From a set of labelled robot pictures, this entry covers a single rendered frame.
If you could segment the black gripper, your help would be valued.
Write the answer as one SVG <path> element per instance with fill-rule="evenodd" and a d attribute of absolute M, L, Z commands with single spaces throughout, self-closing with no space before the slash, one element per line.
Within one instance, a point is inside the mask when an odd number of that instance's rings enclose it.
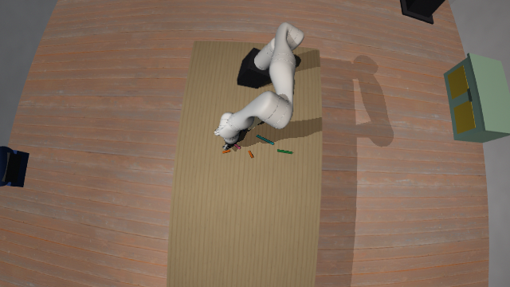
<path fill-rule="evenodd" d="M 238 141 L 237 141 L 237 142 L 238 142 Z M 236 143 L 237 143 L 237 142 L 236 142 Z M 228 150 L 228 149 L 230 149 L 232 146 L 234 146 L 234 144 L 236 144 L 236 143 L 227 143 L 227 142 L 226 142 L 226 144 L 225 144 L 222 148 L 224 148 L 224 149 L 227 151 L 227 150 Z"/>

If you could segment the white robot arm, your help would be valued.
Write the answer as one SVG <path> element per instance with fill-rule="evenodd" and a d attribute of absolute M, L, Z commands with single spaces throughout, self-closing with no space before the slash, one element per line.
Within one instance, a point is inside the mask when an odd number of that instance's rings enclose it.
<path fill-rule="evenodd" d="M 293 112 L 293 83 L 296 71 L 296 58 L 292 51 L 303 39 L 302 30 L 287 22 L 280 24 L 276 36 L 254 58 L 254 64 L 260 70 L 269 69 L 276 93 L 263 92 L 241 111 L 234 114 L 224 113 L 219 128 L 214 132 L 216 136 L 220 135 L 228 144 L 236 143 L 239 132 L 249 128 L 255 116 L 277 129 L 288 125 Z"/>

